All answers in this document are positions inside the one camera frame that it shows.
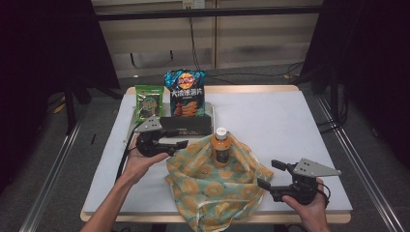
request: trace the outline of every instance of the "bottle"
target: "bottle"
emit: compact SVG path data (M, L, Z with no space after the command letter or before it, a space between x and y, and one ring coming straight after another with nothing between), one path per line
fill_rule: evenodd
M216 167L225 167L229 161L229 149L232 139L227 135L225 128L218 128L211 139L212 159Z

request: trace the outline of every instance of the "table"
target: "table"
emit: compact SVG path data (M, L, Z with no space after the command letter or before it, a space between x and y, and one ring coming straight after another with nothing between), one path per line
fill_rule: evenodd
M240 141L251 147L261 163L275 171L276 175L271 182L273 185L291 183L291 176L287 172L270 166L270 160L273 159L294 163L300 158L307 158L334 167L304 96L297 87L205 86L205 99L215 106L215 127L226 127ZM169 92L165 91L163 101L169 102ZM113 185L118 167L116 163L119 163L125 149L123 140L130 126L132 106L135 106L134 88L129 89L121 103L120 112L80 214L83 220L90 218ZM166 174L164 162L151 167L140 183L130 191L117 221L185 222L176 210L169 186L163 180ZM348 222L352 207L339 177L326 177L323 180L332 190L331 203L327 210L328 222ZM156 193L154 203L150 202L150 199L153 199L152 192ZM155 204L159 202L158 199L161 200L160 206ZM266 192L254 216L236 223L267 222L297 223L300 219L287 205L274 202Z

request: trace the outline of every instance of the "human hand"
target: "human hand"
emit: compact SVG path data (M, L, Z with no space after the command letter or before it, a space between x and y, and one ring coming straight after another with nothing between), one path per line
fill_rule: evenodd
M323 181L320 178L316 178L316 181L319 183L318 189L323 191ZM301 205L295 198L288 195L284 195L282 200L298 213L307 231L330 231L326 220L326 199L322 194L316 193L313 201L308 205Z
M137 137L138 134L135 135L129 147L130 152L126 168L124 169L123 175L120 177L127 178L127 181L131 185L138 183L139 180L145 175L145 173L147 173L150 166L169 157L167 153L160 153L151 158L145 157L138 151L138 149L135 148Z

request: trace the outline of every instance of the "floral cloth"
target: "floral cloth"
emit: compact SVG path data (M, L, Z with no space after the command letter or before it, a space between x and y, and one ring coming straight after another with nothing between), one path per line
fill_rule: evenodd
M211 138L206 136L166 161L176 206L193 231L222 231L232 219L251 215L264 190L257 178L270 181L274 173L259 163L250 148L231 133L228 164L214 166Z

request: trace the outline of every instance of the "gray floor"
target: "gray floor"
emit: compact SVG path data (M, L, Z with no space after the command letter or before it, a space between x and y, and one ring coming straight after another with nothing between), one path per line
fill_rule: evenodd
M130 60L127 54L117 58L113 57L113 62L118 72L138 72L138 67L132 66L129 69L130 64L126 62L130 62ZM150 73L139 74L139 77L121 77L119 79L122 86L120 92L124 93L128 87L134 84L162 84L161 63L156 69L154 62L152 60L150 62L152 62L150 63L152 68L148 69ZM190 64L191 59L188 59L186 63L180 63L180 68L189 67ZM288 67L289 65L269 65L218 71L209 70L206 84L286 84L288 79L284 78L282 74L275 74L287 73ZM316 122L324 122L326 117L316 96L311 93L309 83L299 87L306 97ZM94 98L89 105L75 105L77 116L84 115L83 123L58 176L58 183L52 189L50 197L46 199L47 204L44 211L40 212L42 217L36 225L38 231L76 231L84 223L79 218L79 212L120 104L120 101L109 98L98 91L90 90L90 92ZM33 155L30 159L23 160L24 165L21 172L0 195L0 231L17 231L21 227L66 138L66 126L65 109L58 114L49 113L44 119L43 127L36 138L37 145L32 148ZM373 135L371 123L355 106L354 101L349 103L348 119L343 129L351 139L374 182L392 207L403 229L409 230L410 171L395 159L389 145L383 141L382 137ZM359 175L360 170L356 170L352 166L351 159L341 147L336 134L330 131L324 133L322 137L336 168L343 171L340 179L354 209L351 221L347 224L332 225L332 231L393 231L389 229L381 217L380 209L374 204L375 199L370 197L368 189L363 184L361 175ZM127 227L131 231L151 230L151 224L141 223L116 223L114 229L120 231Z

